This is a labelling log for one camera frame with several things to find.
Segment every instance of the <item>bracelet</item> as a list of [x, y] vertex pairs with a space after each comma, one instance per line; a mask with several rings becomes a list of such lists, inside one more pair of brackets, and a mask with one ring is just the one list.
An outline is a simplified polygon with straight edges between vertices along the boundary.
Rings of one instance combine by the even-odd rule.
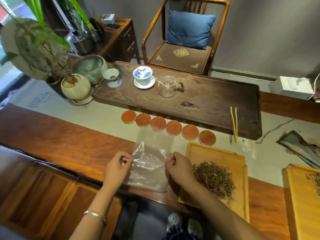
[[[97, 212], [86, 210], [86, 211], [83, 213], [83, 215], [87, 215], [87, 214], [90, 214], [90, 215], [92, 215], [92, 216], [99, 216], [99, 214], [98, 214]], [[105, 218], [105, 217], [102, 218], [102, 222], [103, 222], [104, 225], [107, 224], [107, 221], [106, 221], [106, 218]]]

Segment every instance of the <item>shoe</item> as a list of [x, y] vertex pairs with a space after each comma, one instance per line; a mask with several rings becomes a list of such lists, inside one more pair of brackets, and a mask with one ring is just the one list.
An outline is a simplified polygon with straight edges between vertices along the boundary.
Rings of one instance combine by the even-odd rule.
[[190, 218], [188, 221], [188, 233], [194, 234], [202, 239], [203, 233], [202, 233], [202, 227], [200, 223], [196, 219]]
[[182, 226], [182, 216], [177, 212], [173, 212], [168, 217], [167, 232], [170, 230], [171, 227], [177, 226], [177, 225], [180, 227]]

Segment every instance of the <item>blue pillow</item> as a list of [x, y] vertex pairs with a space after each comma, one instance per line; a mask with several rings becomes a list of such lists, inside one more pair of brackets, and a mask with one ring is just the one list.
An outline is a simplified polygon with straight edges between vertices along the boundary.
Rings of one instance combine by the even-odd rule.
[[215, 15], [169, 10], [166, 42], [205, 50]]

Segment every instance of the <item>hand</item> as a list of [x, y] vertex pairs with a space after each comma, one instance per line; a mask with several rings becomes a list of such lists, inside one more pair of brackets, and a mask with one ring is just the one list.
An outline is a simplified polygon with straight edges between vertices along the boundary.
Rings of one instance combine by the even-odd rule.
[[184, 189], [196, 182], [190, 160], [178, 152], [170, 154], [165, 167], [173, 180]]
[[106, 165], [103, 186], [116, 193], [125, 180], [134, 159], [126, 152], [117, 152]]

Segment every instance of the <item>black smartphone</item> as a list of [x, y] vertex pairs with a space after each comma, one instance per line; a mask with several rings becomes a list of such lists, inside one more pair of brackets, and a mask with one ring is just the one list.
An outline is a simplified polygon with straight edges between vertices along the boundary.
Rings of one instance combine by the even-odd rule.
[[118, 24], [106, 24], [106, 28], [113, 29], [113, 30], [119, 30], [121, 28], [121, 25], [118, 25]]

